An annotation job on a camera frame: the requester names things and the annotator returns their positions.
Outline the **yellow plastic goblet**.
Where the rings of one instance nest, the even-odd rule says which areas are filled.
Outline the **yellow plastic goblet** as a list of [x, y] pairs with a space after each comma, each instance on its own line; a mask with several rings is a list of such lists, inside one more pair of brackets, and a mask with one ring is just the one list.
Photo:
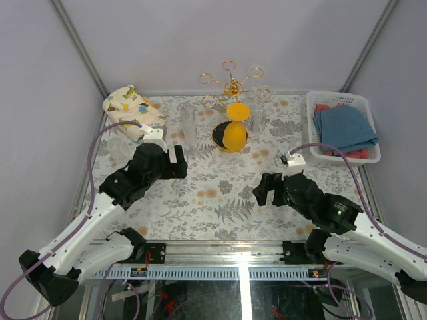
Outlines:
[[246, 145], [247, 131], [244, 121], [250, 116], [250, 108], [244, 103], [232, 103], [226, 109], [226, 114], [231, 122], [224, 129], [222, 142], [230, 152], [236, 152]]

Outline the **slim clear champagne flute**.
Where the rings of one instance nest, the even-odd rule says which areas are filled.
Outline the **slim clear champagne flute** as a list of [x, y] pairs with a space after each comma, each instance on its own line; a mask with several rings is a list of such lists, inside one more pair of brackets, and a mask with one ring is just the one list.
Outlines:
[[253, 88], [248, 93], [248, 103], [251, 111], [250, 130], [254, 135], [260, 134], [266, 127], [265, 104], [276, 96], [272, 87], [261, 86]]

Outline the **gold wine glass rack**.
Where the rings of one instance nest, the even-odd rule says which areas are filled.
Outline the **gold wine glass rack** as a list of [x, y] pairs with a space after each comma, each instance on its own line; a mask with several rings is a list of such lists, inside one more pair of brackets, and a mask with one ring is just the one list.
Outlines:
[[216, 109], [219, 113], [221, 113], [226, 121], [217, 125], [212, 131], [212, 140], [214, 145], [223, 152], [226, 153], [237, 153], [230, 152], [228, 149], [224, 147], [222, 142], [224, 129], [231, 122], [228, 119], [226, 114], [226, 109], [232, 103], [244, 103], [241, 96], [244, 93], [249, 93], [250, 90], [246, 89], [244, 85], [249, 79], [259, 79], [264, 76], [264, 70], [261, 67], [252, 67], [248, 73], [248, 75], [241, 81], [237, 80], [233, 76], [233, 70], [236, 68], [236, 63], [232, 60], [226, 60], [221, 64], [221, 68], [224, 71], [228, 72], [229, 79], [227, 83], [222, 83], [214, 78], [214, 76], [210, 73], [202, 73], [197, 80], [202, 85], [209, 85], [215, 83], [222, 88], [222, 92], [217, 95], [206, 95], [201, 99], [201, 104], [203, 107], [207, 109]]

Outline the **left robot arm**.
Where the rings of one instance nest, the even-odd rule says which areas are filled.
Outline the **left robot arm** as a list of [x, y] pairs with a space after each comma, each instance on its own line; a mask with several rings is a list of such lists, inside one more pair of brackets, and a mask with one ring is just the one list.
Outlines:
[[139, 263], [145, 258], [146, 240], [125, 228], [97, 249], [88, 246], [112, 221], [145, 196], [156, 181], [184, 179], [188, 164], [180, 145], [169, 151], [154, 143], [137, 147], [125, 167], [107, 176], [91, 200], [92, 208], [81, 213], [52, 242], [38, 251], [26, 250], [19, 264], [26, 280], [52, 307], [66, 302], [94, 273], [122, 261]]

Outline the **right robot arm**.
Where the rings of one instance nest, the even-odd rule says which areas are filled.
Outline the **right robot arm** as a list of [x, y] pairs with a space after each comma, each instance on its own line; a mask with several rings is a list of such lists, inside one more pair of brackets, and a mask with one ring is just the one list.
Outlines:
[[426, 303], [426, 248], [383, 226], [351, 200], [323, 192], [303, 173], [264, 173], [252, 191], [258, 205], [266, 204], [269, 191], [274, 193], [273, 205], [287, 205], [316, 226], [304, 246], [308, 261], [325, 258], [349, 264]]

